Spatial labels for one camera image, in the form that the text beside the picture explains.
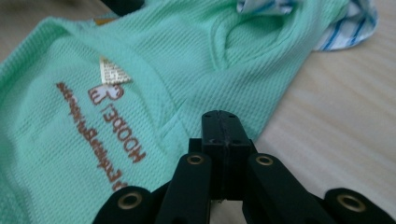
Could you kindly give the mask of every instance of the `wooden table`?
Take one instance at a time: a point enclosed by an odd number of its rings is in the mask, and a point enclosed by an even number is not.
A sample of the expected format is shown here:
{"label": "wooden table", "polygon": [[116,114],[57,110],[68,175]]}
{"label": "wooden table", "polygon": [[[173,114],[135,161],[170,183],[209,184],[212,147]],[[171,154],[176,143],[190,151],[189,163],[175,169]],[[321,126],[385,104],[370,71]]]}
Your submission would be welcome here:
{"label": "wooden table", "polygon": [[[396,1],[376,5],[375,35],[353,49],[312,53],[256,147],[319,197],[354,189],[396,218]],[[49,15],[106,12],[99,1],[0,0],[0,61]],[[245,223],[240,206],[212,204],[211,223]]]}

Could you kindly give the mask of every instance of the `white label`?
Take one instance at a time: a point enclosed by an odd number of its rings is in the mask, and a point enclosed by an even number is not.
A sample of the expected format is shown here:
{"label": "white label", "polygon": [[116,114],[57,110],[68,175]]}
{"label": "white label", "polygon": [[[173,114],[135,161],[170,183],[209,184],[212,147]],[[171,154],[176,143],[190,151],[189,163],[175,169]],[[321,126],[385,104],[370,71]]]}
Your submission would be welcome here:
{"label": "white label", "polygon": [[120,67],[104,57],[100,57],[100,75],[103,84],[120,84],[132,80]]}

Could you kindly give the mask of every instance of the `blue striped fabric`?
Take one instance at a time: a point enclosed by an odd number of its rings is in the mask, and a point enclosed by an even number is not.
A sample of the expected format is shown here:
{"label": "blue striped fabric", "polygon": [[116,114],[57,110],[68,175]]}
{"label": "blue striped fabric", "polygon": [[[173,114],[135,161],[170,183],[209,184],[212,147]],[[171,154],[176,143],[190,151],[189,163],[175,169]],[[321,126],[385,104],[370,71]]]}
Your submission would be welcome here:
{"label": "blue striped fabric", "polygon": [[[238,0],[242,14],[285,15],[305,0]],[[331,24],[314,50],[347,49],[373,35],[378,15],[373,0],[349,0],[346,14]]]}

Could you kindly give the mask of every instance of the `screw hole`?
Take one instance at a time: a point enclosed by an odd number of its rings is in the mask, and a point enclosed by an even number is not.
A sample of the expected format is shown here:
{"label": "screw hole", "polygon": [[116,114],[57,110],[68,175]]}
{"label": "screw hole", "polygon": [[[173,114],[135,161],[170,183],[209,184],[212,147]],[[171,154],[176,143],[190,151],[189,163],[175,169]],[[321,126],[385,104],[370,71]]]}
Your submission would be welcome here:
{"label": "screw hole", "polygon": [[366,210],[366,205],[358,198],[349,194],[340,194],[337,196],[337,201],[346,209],[353,212],[361,213]]}
{"label": "screw hole", "polygon": [[142,200],[142,195],[139,192],[134,191],[122,195],[122,197],[119,198],[118,206],[120,209],[129,210],[136,208],[140,203],[142,203]]}
{"label": "screw hole", "polygon": [[204,158],[198,155],[192,155],[187,158],[187,162],[191,165],[199,165],[204,162]]}
{"label": "screw hole", "polygon": [[267,156],[260,156],[256,158],[256,162],[260,165],[272,165],[274,161]]}

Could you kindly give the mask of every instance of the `mint green shirt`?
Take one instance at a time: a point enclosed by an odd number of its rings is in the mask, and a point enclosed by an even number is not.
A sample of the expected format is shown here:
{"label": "mint green shirt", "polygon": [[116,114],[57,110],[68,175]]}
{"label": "mint green shirt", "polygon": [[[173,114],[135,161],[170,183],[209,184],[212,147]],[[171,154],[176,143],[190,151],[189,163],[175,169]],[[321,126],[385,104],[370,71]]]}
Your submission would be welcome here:
{"label": "mint green shirt", "polygon": [[[0,222],[90,223],[114,190],[158,188],[210,110],[256,139],[346,4],[251,16],[161,1],[103,26],[42,21],[0,65]],[[101,86],[100,56],[133,82]]]}

